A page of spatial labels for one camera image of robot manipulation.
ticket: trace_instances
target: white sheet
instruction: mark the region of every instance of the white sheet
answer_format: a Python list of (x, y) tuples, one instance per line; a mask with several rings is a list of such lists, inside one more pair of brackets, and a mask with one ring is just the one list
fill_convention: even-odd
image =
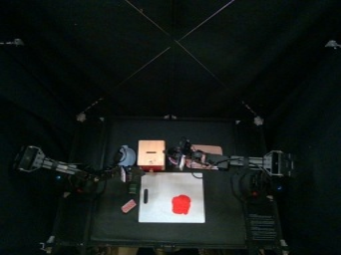
[[(145, 203), (145, 190), (149, 203)], [(188, 214), (173, 212), (172, 200), (180, 195), (191, 198)], [(188, 172), (149, 172), (142, 178), (140, 222), (150, 223), (204, 223), (203, 179)]]

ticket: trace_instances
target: pink object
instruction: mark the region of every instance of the pink object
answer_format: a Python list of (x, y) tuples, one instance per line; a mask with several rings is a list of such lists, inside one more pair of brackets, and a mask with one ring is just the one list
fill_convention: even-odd
[(122, 210), (125, 213), (129, 213), (129, 211), (137, 206), (136, 201), (132, 199), (125, 206), (122, 207)]
[(176, 196), (172, 200), (173, 213), (188, 214), (191, 208), (191, 198), (187, 195)]

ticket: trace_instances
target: black wall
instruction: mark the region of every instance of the black wall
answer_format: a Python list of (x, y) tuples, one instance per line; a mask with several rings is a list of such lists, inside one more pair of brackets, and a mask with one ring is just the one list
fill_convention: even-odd
[[(30, 60), (5, 50), (0, 60), (0, 252), (37, 254), (37, 244), (51, 233), (58, 183), (47, 171), (15, 173), (11, 160), (23, 144), (41, 145), (47, 155), (69, 160), (76, 117), (54, 96), (49, 77), (37, 78), (41, 67), (33, 62), (26, 69), (21, 61)], [(265, 119), (269, 149), (299, 158), (299, 175), (280, 197), (294, 254), (338, 254), (341, 249), (340, 64), (341, 51), (332, 50)]]
[(0, 254), (38, 254), (39, 242), (51, 234), (59, 183), (57, 174), (45, 170), (18, 173), (13, 160), (30, 144), (68, 160), (77, 121), (49, 80), (37, 79), (35, 62), (29, 63), (33, 70), (25, 69), (5, 49), (0, 61)]
[(341, 252), (341, 51), (331, 50), (268, 119), (269, 147), (298, 155), (298, 177), (281, 197), (294, 254)]

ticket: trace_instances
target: small block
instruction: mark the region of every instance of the small block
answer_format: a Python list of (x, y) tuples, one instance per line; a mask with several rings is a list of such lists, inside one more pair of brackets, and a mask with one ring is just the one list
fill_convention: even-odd
[(125, 206), (122, 207), (122, 210), (125, 213), (129, 213), (130, 210), (137, 206), (137, 203), (136, 201), (132, 199), (126, 204)]

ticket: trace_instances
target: orange box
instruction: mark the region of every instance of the orange box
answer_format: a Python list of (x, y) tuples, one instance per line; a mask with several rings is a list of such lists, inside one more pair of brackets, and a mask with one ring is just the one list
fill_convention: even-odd
[(164, 140), (140, 140), (138, 166), (145, 171), (166, 169), (166, 142)]

